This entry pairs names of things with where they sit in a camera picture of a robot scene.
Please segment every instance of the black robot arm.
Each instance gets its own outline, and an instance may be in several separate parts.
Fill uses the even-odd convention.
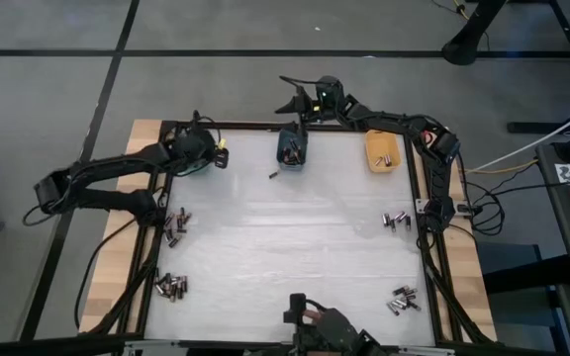
[[[426,115],[406,116],[371,111],[353,96],[345,96],[342,84],[334,77],[324,76],[316,82],[283,76],[281,79],[296,86],[296,96],[289,104],[278,109],[278,114],[296,113],[302,125],[336,120],[351,131],[377,130],[403,134],[409,139],[430,174],[430,197],[420,219],[424,219],[426,226],[434,232],[442,232],[448,227],[456,213],[449,197],[451,165],[460,146],[454,133]],[[299,84],[315,84],[318,99],[313,100]],[[430,145],[426,144],[424,133],[436,136]]]
[[[75,162],[50,173],[34,187],[39,207],[49,216],[76,208],[89,208],[129,211],[140,225],[163,220],[163,212],[157,208],[149,190],[122,193],[89,189],[87,186],[140,172],[185,175],[208,165],[216,158],[218,149],[211,134],[199,127],[201,118],[195,111],[189,127],[177,127],[171,138],[150,144],[139,152],[85,163]]]

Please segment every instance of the wooden board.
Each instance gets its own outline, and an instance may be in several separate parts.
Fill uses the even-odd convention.
[[[136,152],[148,144],[157,142],[160,126],[161,121],[158,120],[135,120],[126,153]],[[425,196],[426,181],[422,170],[422,162],[418,155],[416,155],[416,164],[420,190],[422,195]],[[117,190],[132,192],[135,189],[146,188],[148,178],[149,175],[145,173],[122,177],[118,180]],[[452,199],[464,200],[456,166],[453,169],[450,182],[450,196]],[[131,218],[132,216],[127,212],[112,211],[109,214],[104,236],[107,236]],[[464,219],[456,218],[453,223],[468,230],[471,228],[470,223]],[[86,331],[95,326],[124,291],[133,258],[137,233],[138,226],[133,224],[122,231],[119,236],[116,236],[99,253],[81,319],[80,331]],[[151,235],[152,229],[150,229],[147,235],[144,253],[150,246]],[[476,252],[476,245],[471,237],[463,231],[454,228],[447,229],[444,236],[454,294],[481,330],[487,336],[496,340],[496,331],[494,330],[487,294],[483,285],[483,274]],[[139,292],[134,298],[127,331],[135,331],[140,298],[141,293]],[[439,297],[439,309],[443,333],[450,337],[449,317],[444,300],[441,297]]]

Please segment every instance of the yellow container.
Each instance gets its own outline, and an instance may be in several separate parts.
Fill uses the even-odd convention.
[[[366,157],[368,158],[368,167],[373,173],[387,173],[402,164],[402,156],[397,146],[397,136],[394,133],[384,133],[371,130],[366,133]],[[387,167],[384,163],[384,156],[389,155],[391,158],[391,166]]]

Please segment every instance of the white cable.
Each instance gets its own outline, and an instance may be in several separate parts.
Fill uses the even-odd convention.
[[[496,164],[496,163],[498,163],[498,162],[500,162],[500,161],[502,161],[502,160],[504,160],[504,159],[507,159],[507,158],[510,158],[510,157],[512,157],[512,156],[514,156],[514,155],[517,155],[517,154],[523,152],[523,151],[526,150],[526,149],[532,148],[532,147],[534,147],[535,145],[537,145],[537,144],[539,144],[539,143],[541,143],[541,142],[544,142],[544,141],[546,141],[546,140],[552,138],[553,136],[559,134],[562,130],[568,128],[569,126],[570,126],[570,122],[564,124],[563,126],[561,126],[561,127],[558,128],[558,129],[556,129],[553,133],[550,133],[550,134],[546,135],[545,137],[543,137],[543,138],[541,138],[541,139],[539,139],[539,140],[537,140],[537,141],[534,141],[534,142],[532,142],[532,143],[526,145],[525,147],[523,147],[523,148],[521,148],[521,149],[515,150],[514,152],[512,152],[512,153],[510,153],[510,154],[507,154],[507,155],[504,155],[504,156],[501,157],[501,158],[495,159],[495,160],[491,161],[490,163],[483,164],[483,165],[480,166],[480,167],[472,168],[472,169],[470,169],[470,170],[473,170],[473,171],[474,171],[474,170],[481,170],[481,169],[484,169],[484,168],[486,168],[486,167],[489,167],[489,166],[491,166],[491,165],[493,165],[493,164]]]

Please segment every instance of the metal bracket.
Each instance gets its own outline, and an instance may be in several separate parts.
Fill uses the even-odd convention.
[[[424,209],[426,208],[426,204],[428,203],[429,199],[415,199],[415,206],[417,207],[417,214],[423,214]],[[467,206],[467,202],[465,201],[453,201],[454,210],[456,213],[454,214],[456,217],[470,217],[470,209]]]
[[[420,347],[420,346],[400,346],[399,353],[404,355],[415,356],[454,356],[452,349],[441,349],[436,347]]]

